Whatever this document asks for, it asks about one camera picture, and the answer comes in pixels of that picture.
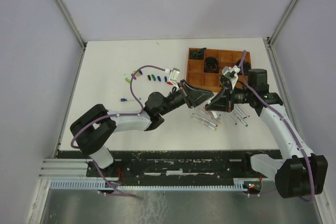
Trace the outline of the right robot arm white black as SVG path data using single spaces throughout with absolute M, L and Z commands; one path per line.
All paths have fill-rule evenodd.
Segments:
M 267 154 L 254 154 L 242 162 L 241 172 L 246 177 L 261 173 L 271 179 L 282 198 L 310 196 L 314 200 L 315 195 L 323 192 L 327 159 L 316 155 L 300 137 L 280 96 L 269 91 L 265 69 L 250 69 L 243 89 L 235 88 L 239 72 L 237 66 L 223 69 L 222 89 L 205 109 L 232 112 L 236 104 L 248 103 L 269 128 L 282 156 L 273 159 Z

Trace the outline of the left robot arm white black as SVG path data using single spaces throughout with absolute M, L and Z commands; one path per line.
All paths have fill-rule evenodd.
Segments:
M 167 96 L 160 92 L 151 93 L 139 112 L 113 112 L 103 104 L 94 105 L 70 126 L 73 135 L 71 142 L 77 143 L 81 153 L 93 160 L 103 176 L 112 176 L 116 164 L 105 146 L 112 133 L 155 130 L 164 122 L 163 115 L 185 104 L 188 108 L 195 108 L 214 95 L 185 80 L 177 85 Z

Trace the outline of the pink highlighter pen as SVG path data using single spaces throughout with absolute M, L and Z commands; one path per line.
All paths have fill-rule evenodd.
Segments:
M 215 111 L 210 111 L 210 114 L 211 116 L 214 118 L 214 119 L 218 119 L 219 118 L 219 114 Z

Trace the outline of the black capped thin marker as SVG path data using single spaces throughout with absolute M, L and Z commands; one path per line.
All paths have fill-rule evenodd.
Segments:
M 228 116 L 229 116 L 230 119 L 233 121 L 233 123 L 234 123 L 235 125 L 237 125 L 237 121 L 234 119 L 234 117 L 231 115 L 231 113 L 229 113 Z

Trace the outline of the magenta capped marker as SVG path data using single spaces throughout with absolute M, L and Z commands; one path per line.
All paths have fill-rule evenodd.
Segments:
M 203 121 L 203 122 L 205 122 L 205 123 L 207 123 L 207 124 L 209 124 L 209 125 L 212 125 L 213 127 L 218 127 L 218 124 L 217 124 L 217 123 L 214 123 L 214 122 L 212 122 L 212 121 L 209 121 L 209 120 L 207 120 L 207 119 L 205 119 L 205 118 L 203 118 L 203 117 L 201 117 L 201 116 L 198 116 L 198 115 L 192 115 L 192 117 L 198 119 L 199 121 Z

